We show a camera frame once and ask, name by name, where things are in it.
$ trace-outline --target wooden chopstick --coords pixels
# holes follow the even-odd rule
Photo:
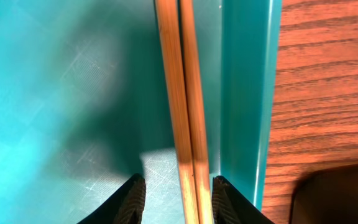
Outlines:
[[[213,223],[213,216],[211,191],[209,188],[208,147],[192,0],[180,0],[180,14],[186,99],[195,170],[198,217],[200,223],[210,224]]]
[[[187,224],[193,224],[198,223],[198,209],[176,0],[155,0],[155,8],[158,17],[173,137],[177,150],[185,220]]]

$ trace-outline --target teal cutting board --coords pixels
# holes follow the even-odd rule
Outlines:
[[[211,176],[261,208],[281,0],[193,0]],[[184,223],[153,0],[0,0],[0,223],[76,223],[133,173]]]

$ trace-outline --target wood grain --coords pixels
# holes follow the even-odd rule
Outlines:
[[[198,209],[191,153],[185,77],[181,59],[179,21],[176,0],[156,0],[158,29],[162,48],[165,79],[177,150],[178,170],[187,224],[198,223]]]
[[[267,163],[275,223],[300,179],[358,163],[358,0],[283,0]]]
[[[180,13],[186,98],[190,124],[191,150],[194,160],[198,217],[200,223],[210,224],[213,223],[213,216],[211,191],[209,188],[208,148],[193,1],[181,0]]]

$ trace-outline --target scratched surface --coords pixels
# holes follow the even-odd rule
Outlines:
[[[196,1],[219,172],[220,0]],[[184,223],[153,0],[0,0],[0,223],[76,223],[133,173]]]

